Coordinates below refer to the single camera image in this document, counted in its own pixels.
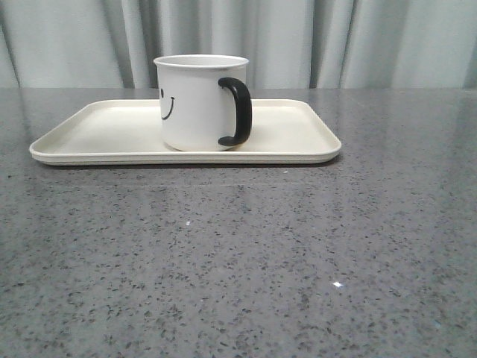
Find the mug rim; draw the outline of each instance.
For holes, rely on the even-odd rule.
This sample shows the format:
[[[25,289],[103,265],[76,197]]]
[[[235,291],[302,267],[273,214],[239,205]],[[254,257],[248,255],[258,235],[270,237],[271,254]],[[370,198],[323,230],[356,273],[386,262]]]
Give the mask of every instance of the mug rim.
[[[224,60],[223,64],[194,64],[192,63],[178,63],[174,60],[184,59],[204,59],[213,58],[214,60]],[[236,67],[245,66],[250,61],[245,57],[230,56],[226,54],[174,54],[171,56],[161,56],[154,59],[156,66],[175,67],[180,69],[231,69]]]

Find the gray speckled countertop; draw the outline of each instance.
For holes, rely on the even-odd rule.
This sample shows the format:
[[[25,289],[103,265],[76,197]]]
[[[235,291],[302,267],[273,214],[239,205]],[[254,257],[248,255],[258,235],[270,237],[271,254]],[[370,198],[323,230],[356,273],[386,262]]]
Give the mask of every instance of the gray speckled countertop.
[[[477,357],[477,91],[253,92],[317,111],[325,165],[28,153],[90,102],[155,97],[0,89],[0,357]]]

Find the curtain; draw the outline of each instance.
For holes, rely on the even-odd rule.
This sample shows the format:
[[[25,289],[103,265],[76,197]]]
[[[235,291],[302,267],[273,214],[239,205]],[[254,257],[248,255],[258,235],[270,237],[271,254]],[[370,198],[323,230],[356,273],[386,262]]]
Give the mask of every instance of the curtain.
[[[156,87],[169,54],[251,88],[469,88],[476,0],[0,0],[0,87]]]

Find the tray rim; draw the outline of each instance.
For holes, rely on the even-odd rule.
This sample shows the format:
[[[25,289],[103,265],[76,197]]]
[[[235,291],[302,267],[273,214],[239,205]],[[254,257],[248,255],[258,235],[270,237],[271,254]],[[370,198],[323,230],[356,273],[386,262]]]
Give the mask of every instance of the tray rim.
[[[264,98],[252,99],[252,104],[260,107],[267,104],[277,103],[290,104],[288,107],[302,107],[309,111],[316,120],[322,125],[322,129],[328,132],[329,135],[336,141],[336,146],[328,151],[321,151],[319,153],[302,153],[302,152],[276,152],[276,151],[158,151],[158,152],[98,152],[98,153],[44,153],[35,149],[35,147],[52,135],[55,131],[67,126],[70,122],[88,110],[114,108],[114,107],[158,107],[158,99],[107,99],[102,101],[95,101],[87,104],[85,107],[72,114],[70,117],[56,125],[54,128],[43,134],[40,138],[32,142],[28,148],[31,156],[41,163],[52,166],[87,166],[87,165],[130,165],[130,164],[178,164],[178,163],[324,163],[336,157],[342,147],[339,138],[328,128],[319,115],[311,108],[311,106],[304,102],[295,99],[287,98]],[[127,159],[115,160],[115,158],[122,157]],[[84,158],[85,160],[74,160],[74,158]]]

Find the smiley face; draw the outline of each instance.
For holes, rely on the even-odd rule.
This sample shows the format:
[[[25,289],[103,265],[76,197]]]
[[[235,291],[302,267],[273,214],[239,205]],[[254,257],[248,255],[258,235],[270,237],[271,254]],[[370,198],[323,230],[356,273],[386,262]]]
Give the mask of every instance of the smiley face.
[[[163,88],[161,88],[161,98],[164,98],[164,89]],[[164,117],[161,116],[163,121],[165,121],[167,118],[169,118],[171,116],[172,110],[174,109],[174,99],[175,99],[174,97],[171,97],[171,109],[169,110],[169,113],[167,113],[167,116],[164,116]]]

